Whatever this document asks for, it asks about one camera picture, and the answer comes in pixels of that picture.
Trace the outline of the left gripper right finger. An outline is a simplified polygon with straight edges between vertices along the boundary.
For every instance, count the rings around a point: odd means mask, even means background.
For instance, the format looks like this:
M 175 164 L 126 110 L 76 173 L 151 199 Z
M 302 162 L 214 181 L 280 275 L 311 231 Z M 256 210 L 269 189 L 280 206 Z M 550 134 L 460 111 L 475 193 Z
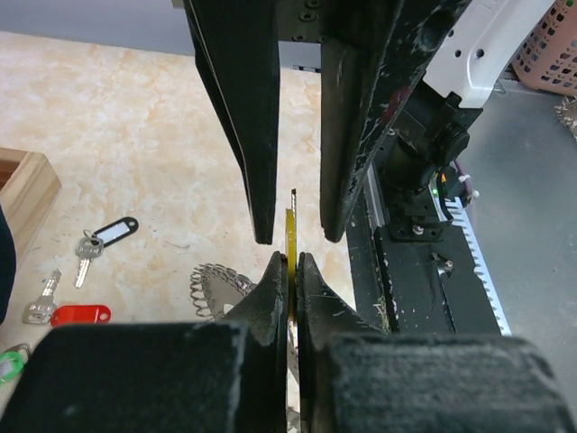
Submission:
M 327 285 L 311 253 L 298 260 L 297 319 L 302 430 L 379 431 L 384 335 Z

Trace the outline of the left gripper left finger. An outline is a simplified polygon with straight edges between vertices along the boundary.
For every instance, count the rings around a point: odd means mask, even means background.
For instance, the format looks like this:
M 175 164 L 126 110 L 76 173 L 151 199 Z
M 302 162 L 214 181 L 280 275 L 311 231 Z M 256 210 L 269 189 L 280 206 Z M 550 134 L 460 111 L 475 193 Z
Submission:
M 238 332 L 230 391 L 234 432 L 287 428 L 288 264 L 272 254 L 259 283 L 224 317 Z

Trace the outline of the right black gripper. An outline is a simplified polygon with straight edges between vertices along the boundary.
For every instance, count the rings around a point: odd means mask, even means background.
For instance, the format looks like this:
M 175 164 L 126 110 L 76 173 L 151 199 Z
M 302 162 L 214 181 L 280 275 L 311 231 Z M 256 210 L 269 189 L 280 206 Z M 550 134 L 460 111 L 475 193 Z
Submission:
M 320 220 L 342 239 L 366 173 L 468 2 L 187 1 L 198 73 L 243 177 L 254 238 L 271 244 L 279 66 L 321 71 Z

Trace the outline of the black key tag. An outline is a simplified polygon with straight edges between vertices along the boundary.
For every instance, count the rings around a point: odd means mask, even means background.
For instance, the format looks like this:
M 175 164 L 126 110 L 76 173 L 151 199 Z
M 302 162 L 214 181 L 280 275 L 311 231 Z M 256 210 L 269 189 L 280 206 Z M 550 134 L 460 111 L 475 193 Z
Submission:
M 115 222 L 97 229 L 93 233 L 94 238 L 101 239 L 104 248 L 116 244 L 117 242 L 133 235 L 139 229 L 139 222 L 132 216 L 124 216 Z

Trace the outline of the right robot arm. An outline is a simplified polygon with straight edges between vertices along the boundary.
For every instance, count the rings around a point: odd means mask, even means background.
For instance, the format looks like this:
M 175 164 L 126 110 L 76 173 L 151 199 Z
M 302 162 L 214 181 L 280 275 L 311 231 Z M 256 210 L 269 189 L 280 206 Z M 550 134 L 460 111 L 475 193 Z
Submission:
M 546 1 L 187 1 L 198 73 L 270 244 L 283 41 L 321 51 L 320 220 L 343 236 L 379 148 L 395 189 L 419 192 L 466 147 L 500 73 Z

